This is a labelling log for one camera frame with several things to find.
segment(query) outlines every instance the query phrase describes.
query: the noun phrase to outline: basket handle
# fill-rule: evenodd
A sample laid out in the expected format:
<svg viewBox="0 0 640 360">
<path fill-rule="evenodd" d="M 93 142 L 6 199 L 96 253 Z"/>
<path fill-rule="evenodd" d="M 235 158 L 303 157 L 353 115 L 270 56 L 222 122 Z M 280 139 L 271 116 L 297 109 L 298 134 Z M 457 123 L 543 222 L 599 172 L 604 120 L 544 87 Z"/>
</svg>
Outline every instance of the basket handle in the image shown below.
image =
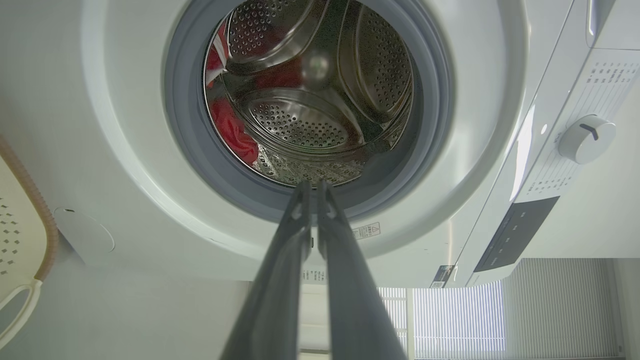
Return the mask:
<svg viewBox="0 0 640 360">
<path fill-rule="evenodd" d="M 18 312 L 18 315 L 13 319 L 11 324 L 0 334 L 0 348 L 3 348 L 13 337 L 20 331 L 22 326 L 27 322 L 29 316 L 36 308 L 36 303 L 38 302 L 38 298 L 40 298 L 40 287 L 42 286 L 42 281 L 38 279 L 33 279 L 31 284 L 20 285 L 15 288 L 5 299 L 0 302 L 0 309 L 4 308 L 5 305 L 11 301 L 16 295 L 18 295 L 22 290 L 29 290 L 29 295 L 27 300 L 24 302 L 22 309 Z"/>
</svg>

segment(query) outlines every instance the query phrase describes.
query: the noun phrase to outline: stainless steel drum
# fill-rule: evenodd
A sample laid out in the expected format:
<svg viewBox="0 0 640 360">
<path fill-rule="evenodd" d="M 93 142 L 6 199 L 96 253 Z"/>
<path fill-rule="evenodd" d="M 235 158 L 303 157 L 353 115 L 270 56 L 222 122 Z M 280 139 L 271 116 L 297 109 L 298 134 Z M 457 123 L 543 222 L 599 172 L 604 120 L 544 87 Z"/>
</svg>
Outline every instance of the stainless steel drum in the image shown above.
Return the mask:
<svg viewBox="0 0 640 360">
<path fill-rule="evenodd" d="M 206 100 L 231 103 L 257 143 L 258 159 L 246 165 L 258 174 L 287 186 L 344 184 L 402 136 L 413 101 L 410 55 L 357 1 L 249 0 L 219 25 L 210 49 L 215 37 L 228 58 L 213 88 L 205 85 Z"/>
</svg>

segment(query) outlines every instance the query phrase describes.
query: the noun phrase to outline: washing machine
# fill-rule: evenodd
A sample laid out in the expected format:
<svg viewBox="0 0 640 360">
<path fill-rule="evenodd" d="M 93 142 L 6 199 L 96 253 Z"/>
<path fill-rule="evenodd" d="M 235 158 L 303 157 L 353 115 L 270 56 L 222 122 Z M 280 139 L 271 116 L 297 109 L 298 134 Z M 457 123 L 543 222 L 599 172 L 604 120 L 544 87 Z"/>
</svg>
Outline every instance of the washing machine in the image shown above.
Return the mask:
<svg viewBox="0 0 640 360">
<path fill-rule="evenodd" d="M 1 131 L 61 233 L 175 276 L 252 280 L 324 178 L 379 286 L 505 277 L 640 64 L 620 0 L 1 6 Z"/>
</svg>

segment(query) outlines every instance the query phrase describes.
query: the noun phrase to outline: washing machine door opening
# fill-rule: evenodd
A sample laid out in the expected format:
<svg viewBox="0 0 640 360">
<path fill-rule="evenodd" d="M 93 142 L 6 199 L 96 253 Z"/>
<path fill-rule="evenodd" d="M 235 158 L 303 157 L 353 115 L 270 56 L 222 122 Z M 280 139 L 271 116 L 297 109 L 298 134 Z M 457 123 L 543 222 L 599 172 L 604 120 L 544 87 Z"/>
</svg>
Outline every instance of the washing machine door opening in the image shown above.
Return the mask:
<svg viewBox="0 0 640 360">
<path fill-rule="evenodd" d="M 451 74 L 427 13 L 388 7 L 387 21 L 373 10 L 387 6 L 248 0 L 220 16 L 221 1 L 191 3 L 169 46 L 165 96 L 202 179 L 272 221 L 303 180 L 333 183 L 352 219 L 410 191 L 444 142 Z"/>
</svg>

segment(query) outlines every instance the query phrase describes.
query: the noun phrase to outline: white wall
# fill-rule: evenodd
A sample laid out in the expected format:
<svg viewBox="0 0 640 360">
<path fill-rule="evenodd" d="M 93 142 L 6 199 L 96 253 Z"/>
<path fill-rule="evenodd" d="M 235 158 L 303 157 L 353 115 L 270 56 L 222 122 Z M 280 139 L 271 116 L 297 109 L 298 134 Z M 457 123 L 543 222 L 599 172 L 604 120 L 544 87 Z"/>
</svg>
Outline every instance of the white wall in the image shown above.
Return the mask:
<svg viewBox="0 0 640 360">
<path fill-rule="evenodd" d="M 35 312 L 0 359 L 217 359 L 246 291 L 246 282 L 90 268 L 62 241 Z"/>
<path fill-rule="evenodd" d="M 627 360 L 640 360 L 640 259 L 614 261 Z"/>
</svg>

